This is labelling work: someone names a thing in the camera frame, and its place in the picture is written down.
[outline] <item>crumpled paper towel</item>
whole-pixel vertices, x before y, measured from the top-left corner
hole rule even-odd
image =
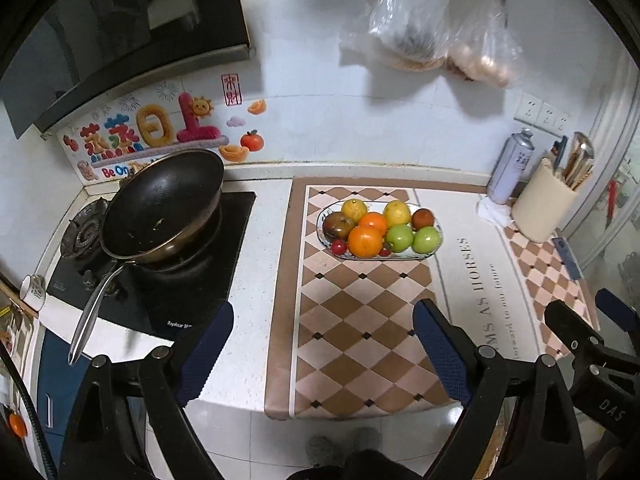
[[[511,207],[508,205],[499,205],[485,196],[476,205],[476,213],[478,216],[493,225],[501,228],[507,227],[513,220],[511,219]]]

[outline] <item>black wok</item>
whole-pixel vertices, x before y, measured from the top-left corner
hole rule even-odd
[[[109,284],[127,266],[171,258],[192,241],[218,208],[223,173],[215,153],[185,150],[149,164],[116,193],[100,227],[100,244],[113,266],[82,311],[70,365],[82,355]]]

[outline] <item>electrical outlet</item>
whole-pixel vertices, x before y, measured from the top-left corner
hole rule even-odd
[[[540,108],[542,108],[542,100],[525,92],[522,94],[520,104],[513,118],[523,123],[536,124]]]
[[[558,135],[566,135],[570,119],[571,116],[569,114],[558,112],[558,114],[556,115],[556,122],[554,123],[553,127],[553,133]]]
[[[541,130],[545,130],[546,132],[554,132],[554,124],[556,122],[556,117],[558,117],[559,112],[556,108],[553,108],[547,102],[542,103],[542,107],[540,108],[540,113],[538,114],[538,118],[535,122],[535,126],[539,127]]]

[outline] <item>transparent plastic bag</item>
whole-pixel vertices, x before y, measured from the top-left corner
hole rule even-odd
[[[447,23],[450,70],[498,88],[518,83],[524,59],[509,32],[504,0],[450,0]]]
[[[378,0],[350,23],[340,46],[398,70],[420,72],[446,60],[449,0]]]

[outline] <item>green apple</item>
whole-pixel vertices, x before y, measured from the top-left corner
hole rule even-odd
[[[386,232],[385,240],[391,246],[393,252],[401,253],[411,247],[414,241],[414,232],[411,231],[408,225],[394,225]]]
[[[440,233],[435,227],[423,227],[414,236],[413,249],[418,254],[433,253],[442,242]]]

